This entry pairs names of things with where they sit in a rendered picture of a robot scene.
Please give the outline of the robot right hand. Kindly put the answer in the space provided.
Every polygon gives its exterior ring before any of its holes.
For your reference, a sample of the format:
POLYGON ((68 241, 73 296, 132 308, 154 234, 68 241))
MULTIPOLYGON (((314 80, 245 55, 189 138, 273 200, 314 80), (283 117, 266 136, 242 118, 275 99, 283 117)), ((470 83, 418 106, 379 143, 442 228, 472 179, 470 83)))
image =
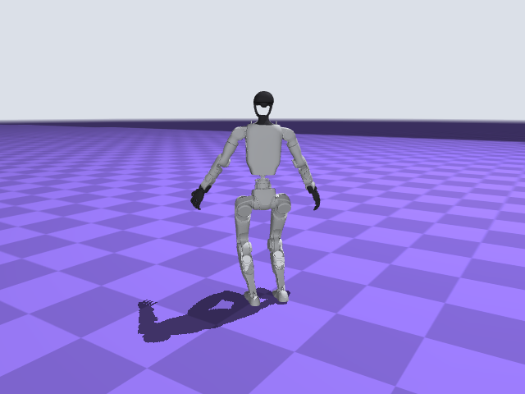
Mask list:
POLYGON ((307 186, 307 190, 308 190, 308 193, 309 194, 312 194, 313 195, 313 199, 314 201, 316 202, 316 206, 314 207, 314 210, 317 210, 319 205, 320 205, 320 196, 317 192, 317 187, 315 186, 315 188, 313 189, 311 186, 307 186))

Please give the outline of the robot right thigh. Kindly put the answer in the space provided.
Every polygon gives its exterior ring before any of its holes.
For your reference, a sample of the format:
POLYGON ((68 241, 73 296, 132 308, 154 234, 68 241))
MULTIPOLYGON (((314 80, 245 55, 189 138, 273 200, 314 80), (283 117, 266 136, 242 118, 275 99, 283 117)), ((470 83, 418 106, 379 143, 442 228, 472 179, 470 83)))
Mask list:
POLYGON ((290 198, 287 194, 276 194, 276 208, 271 211, 270 237, 267 240, 269 251, 280 250, 280 240, 287 213, 291 209, 290 198))

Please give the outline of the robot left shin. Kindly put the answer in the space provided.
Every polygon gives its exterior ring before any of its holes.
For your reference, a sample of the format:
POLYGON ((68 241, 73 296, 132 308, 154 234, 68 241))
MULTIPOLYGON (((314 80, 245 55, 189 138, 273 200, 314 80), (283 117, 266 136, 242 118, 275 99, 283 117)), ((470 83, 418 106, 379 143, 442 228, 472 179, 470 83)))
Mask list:
POLYGON ((254 282, 254 266, 252 255, 243 255, 242 246, 240 243, 237 244, 237 253, 239 257, 240 269, 242 275, 247 283, 249 295, 252 298, 253 293, 257 296, 256 286, 254 282))

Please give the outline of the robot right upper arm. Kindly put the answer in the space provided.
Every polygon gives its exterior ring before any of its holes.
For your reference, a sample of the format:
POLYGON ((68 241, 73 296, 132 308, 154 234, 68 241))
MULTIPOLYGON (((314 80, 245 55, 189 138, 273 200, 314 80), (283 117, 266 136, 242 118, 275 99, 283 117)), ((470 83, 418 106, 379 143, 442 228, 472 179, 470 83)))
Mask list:
POLYGON ((282 127, 281 129, 282 129, 282 139, 287 141, 287 147, 289 148, 289 151, 294 157, 292 160, 294 166, 296 168, 305 166, 306 163, 301 154, 301 148, 299 147, 299 143, 296 139, 295 133, 289 128, 282 127))

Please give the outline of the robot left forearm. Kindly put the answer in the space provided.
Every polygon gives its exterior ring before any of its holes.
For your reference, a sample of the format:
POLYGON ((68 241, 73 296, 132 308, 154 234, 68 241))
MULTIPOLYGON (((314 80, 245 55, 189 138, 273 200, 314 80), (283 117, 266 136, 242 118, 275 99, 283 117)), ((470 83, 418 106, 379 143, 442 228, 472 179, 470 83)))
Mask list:
MULTIPOLYGON (((218 165, 219 161, 221 159, 221 154, 219 154, 214 162, 214 164, 211 166, 210 171, 208 174, 204 177, 204 180, 201 183, 202 188, 205 190, 207 186, 211 186, 216 181, 219 174, 222 172, 222 168, 220 165, 218 165)), ((211 189, 211 188, 210 188, 211 189)))

